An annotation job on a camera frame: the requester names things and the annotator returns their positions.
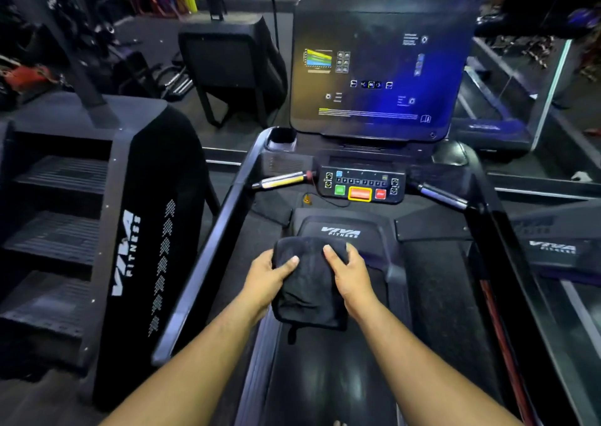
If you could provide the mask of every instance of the red button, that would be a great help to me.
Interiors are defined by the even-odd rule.
[[[349,200],[371,201],[372,189],[365,187],[350,187]]]

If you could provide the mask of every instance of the forearm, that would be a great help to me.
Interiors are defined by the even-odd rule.
[[[410,426],[515,426],[506,409],[417,339],[386,307],[361,309],[359,325]]]
[[[205,426],[254,324],[240,297],[173,360],[127,398],[102,426]]]

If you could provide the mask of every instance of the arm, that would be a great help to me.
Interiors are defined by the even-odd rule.
[[[324,254],[349,314],[357,321],[412,426],[518,426],[491,397],[422,344],[376,297],[357,249],[345,265],[329,246]]]
[[[263,252],[252,262],[240,294],[101,426],[208,425],[252,327],[298,264],[293,257],[272,270],[272,253]]]

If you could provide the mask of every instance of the black towel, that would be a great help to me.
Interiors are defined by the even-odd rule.
[[[293,325],[293,330],[314,326],[346,330],[348,313],[334,281],[334,271],[323,255],[329,244],[344,263],[349,262],[346,243],[334,238],[295,236],[280,239],[274,247],[274,268],[294,255],[299,257],[296,269],[285,280],[272,302],[275,318]],[[294,333],[289,338],[294,342]]]

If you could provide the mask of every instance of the hand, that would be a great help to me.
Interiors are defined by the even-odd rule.
[[[284,279],[296,269],[299,263],[299,258],[293,256],[279,268],[272,269],[273,254],[273,250],[267,250],[252,261],[244,287],[239,294],[239,297],[246,300],[254,309],[255,323],[265,316],[269,304],[282,288]]]
[[[334,279],[338,291],[344,298],[344,306],[349,311],[349,315],[358,320],[361,312],[373,301],[377,302],[378,298],[373,291],[365,261],[357,249],[347,243],[346,251],[349,254],[347,265],[336,255],[333,248],[330,246],[323,248],[323,254],[334,270]]]

